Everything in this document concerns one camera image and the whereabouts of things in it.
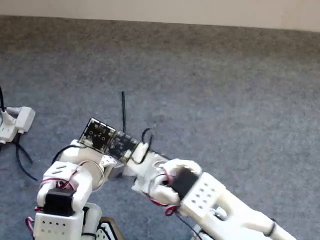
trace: gray carpet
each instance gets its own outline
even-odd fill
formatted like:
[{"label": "gray carpet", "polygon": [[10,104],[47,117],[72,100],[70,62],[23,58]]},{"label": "gray carpet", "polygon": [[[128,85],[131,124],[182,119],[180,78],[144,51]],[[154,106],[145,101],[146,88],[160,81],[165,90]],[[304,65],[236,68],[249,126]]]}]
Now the gray carpet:
[{"label": "gray carpet", "polygon": [[[320,236],[320,34],[203,25],[0,17],[0,84],[7,106],[36,118],[21,138],[40,178],[90,117],[153,148],[195,160],[299,240]],[[38,183],[13,145],[0,153],[0,239],[29,240]],[[90,201],[128,240],[188,240],[175,216],[108,182]]]}]

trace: white plug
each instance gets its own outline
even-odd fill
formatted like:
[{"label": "white plug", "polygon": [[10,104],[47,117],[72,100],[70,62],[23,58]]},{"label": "white plug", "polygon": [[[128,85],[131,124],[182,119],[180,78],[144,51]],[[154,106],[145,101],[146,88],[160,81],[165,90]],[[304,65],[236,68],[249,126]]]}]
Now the white plug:
[{"label": "white plug", "polygon": [[31,107],[23,106],[16,118],[15,127],[18,132],[23,134],[29,131],[32,122],[35,119],[35,111]]},{"label": "white plug", "polygon": [[2,111],[2,124],[0,126],[0,143],[5,144],[11,142],[17,134],[18,129],[15,126],[16,119],[8,114],[7,111]]},{"label": "white plug", "polygon": [[35,119],[35,111],[27,106],[8,107],[6,111],[1,112],[2,124],[0,125],[0,143],[10,143],[17,133],[28,132],[32,122]]}]

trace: circuit board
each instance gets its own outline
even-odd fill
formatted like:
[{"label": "circuit board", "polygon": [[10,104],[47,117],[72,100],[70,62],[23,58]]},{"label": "circuit board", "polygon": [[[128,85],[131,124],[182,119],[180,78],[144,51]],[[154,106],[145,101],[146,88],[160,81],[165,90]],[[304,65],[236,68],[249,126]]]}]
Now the circuit board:
[{"label": "circuit board", "polygon": [[92,117],[79,138],[79,143],[104,154],[115,133],[113,127]]},{"label": "circuit board", "polygon": [[110,141],[107,152],[122,163],[126,164],[138,144],[139,141],[136,139],[122,131],[118,131]]}]

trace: white robot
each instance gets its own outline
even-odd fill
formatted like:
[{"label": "white robot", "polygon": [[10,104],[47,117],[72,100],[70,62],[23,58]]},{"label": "white robot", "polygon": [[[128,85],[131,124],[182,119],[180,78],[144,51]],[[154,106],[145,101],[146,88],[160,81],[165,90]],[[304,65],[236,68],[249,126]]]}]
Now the white robot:
[{"label": "white robot", "polygon": [[62,149],[43,175],[34,229],[32,219],[26,219],[34,240],[120,239],[101,221],[101,208],[87,202],[93,191],[120,171],[120,162],[124,176],[136,176],[132,190],[167,207],[166,215],[196,221],[194,240],[296,240],[196,162],[169,160],[150,145],[151,141],[139,142],[91,118],[80,139]]}]

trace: white wall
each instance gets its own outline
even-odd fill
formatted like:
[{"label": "white wall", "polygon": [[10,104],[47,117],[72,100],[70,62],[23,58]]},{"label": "white wall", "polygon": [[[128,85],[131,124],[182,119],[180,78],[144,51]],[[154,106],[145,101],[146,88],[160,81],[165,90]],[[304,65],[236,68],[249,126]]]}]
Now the white wall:
[{"label": "white wall", "polygon": [[320,32],[320,0],[0,0],[0,15]]}]

